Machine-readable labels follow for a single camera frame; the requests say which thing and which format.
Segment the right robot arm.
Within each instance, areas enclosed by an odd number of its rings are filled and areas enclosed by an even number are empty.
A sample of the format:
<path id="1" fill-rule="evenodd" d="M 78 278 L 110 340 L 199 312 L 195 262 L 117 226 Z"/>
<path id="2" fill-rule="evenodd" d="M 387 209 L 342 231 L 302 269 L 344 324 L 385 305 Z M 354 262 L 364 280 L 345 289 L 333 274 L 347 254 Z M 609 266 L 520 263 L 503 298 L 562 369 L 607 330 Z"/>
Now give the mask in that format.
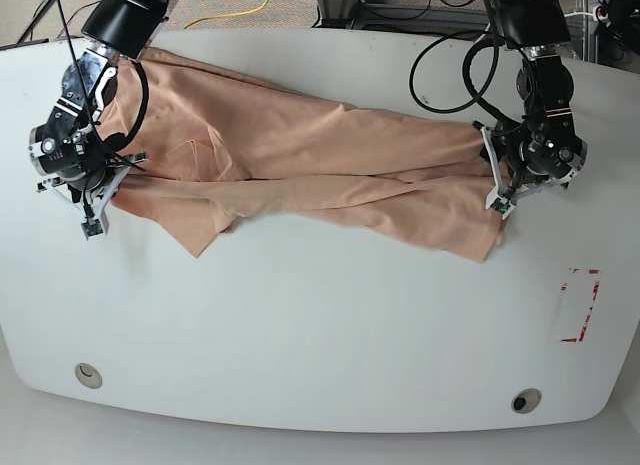
<path id="1" fill-rule="evenodd" d="M 138 170 L 145 153 L 123 154 L 141 129 L 149 84 L 143 52 L 179 0 L 101 0 L 82 28 L 89 43 L 72 57 L 61 95 L 48 120 L 31 131 L 29 157 L 50 190 L 76 212 L 86 237 L 108 230 L 105 208 L 125 176 Z M 131 61 L 141 84 L 141 103 L 127 133 L 103 138 L 99 119 L 117 91 L 118 63 Z"/>

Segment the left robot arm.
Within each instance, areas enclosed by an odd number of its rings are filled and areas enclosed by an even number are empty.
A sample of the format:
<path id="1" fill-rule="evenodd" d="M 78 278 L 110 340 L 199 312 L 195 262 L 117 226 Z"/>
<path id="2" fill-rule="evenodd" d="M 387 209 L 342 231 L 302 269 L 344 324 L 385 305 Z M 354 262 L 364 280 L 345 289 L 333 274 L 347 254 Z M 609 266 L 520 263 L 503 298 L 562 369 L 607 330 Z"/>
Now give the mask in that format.
<path id="1" fill-rule="evenodd" d="M 566 187 L 584 168 L 588 146 L 577 136 L 570 101 L 574 81 L 557 49 L 570 41 L 559 0 L 483 0 L 488 28 L 467 51 L 461 69 L 469 100 L 452 108 L 473 105 L 496 124 L 476 123 L 484 142 L 481 153 L 490 165 L 493 189 L 485 206 L 507 218 L 519 200 L 555 186 Z M 471 66 L 480 51 L 493 50 L 488 75 L 497 72 L 501 48 L 522 58 L 516 89 L 523 101 L 521 120 L 509 118 L 485 100 L 487 84 L 476 88 Z"/>

